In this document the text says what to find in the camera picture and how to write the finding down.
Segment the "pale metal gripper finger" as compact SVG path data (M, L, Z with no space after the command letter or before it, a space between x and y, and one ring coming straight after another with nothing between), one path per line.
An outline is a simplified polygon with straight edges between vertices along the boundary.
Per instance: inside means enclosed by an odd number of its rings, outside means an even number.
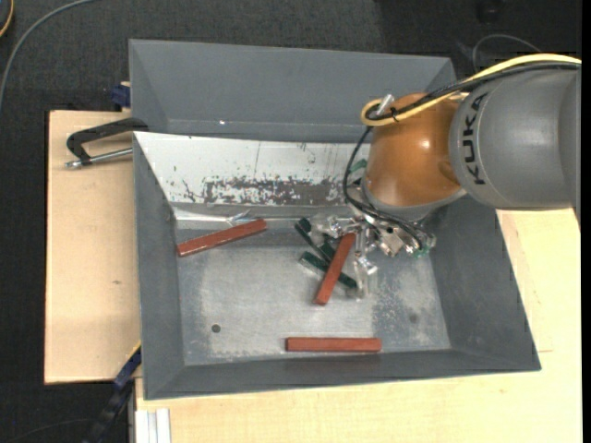
M322 217L317 221L317 230L330 238L341 238L350 233L357 233L362 223L355 218Z
M364 245L355 246L353 265L356 275L355 297L362 299L377 287L378 268L368 259L368 251Z

